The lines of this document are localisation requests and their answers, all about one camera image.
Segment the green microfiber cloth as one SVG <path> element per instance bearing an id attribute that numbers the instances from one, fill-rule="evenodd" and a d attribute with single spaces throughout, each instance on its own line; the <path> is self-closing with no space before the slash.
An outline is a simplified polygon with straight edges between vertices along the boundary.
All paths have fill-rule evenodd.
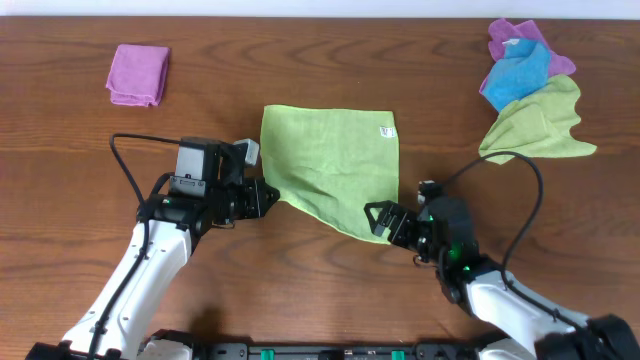
<path id="1" fill-rule="evenodd" d="M 384 244 L 364 206 L 398 200 L 399 135 L 391 111 L 264 107 L 266 183 L 280 199 L 355 239 Z"/>

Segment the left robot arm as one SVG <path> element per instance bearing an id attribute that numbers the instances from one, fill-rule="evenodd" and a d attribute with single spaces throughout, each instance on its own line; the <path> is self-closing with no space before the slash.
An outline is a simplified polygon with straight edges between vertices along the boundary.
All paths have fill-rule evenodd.
<path id="1" fill-rule="evenodd" d="M 174 277 L 211 229 L 258 219 L 278 201 L 264 178 L 248 178 L 259 145 L 184 137 L 176 167 L 139 196 L 136 224 L 122 259 L 95 302 L 61 342 L 38 342 L 30 359 L 199 359 L 207 348 L 186 335 L 145 335 Z"/>

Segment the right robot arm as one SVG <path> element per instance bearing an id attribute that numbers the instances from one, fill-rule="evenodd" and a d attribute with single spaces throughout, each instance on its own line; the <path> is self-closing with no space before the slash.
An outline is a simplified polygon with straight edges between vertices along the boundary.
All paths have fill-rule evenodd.
<path id="1" fill-rule="evenodd" d="M 466 203 L 423 181 L 419 208 L 370 202 L 371 231 L 414 252 L 436 268 L 445 297 L 487 322 L 536 359 L 636 359 L 639 343 L 620 317 L 592 318 L 563 308 L 523 286 L 505 267 L 480 252 Z"/>

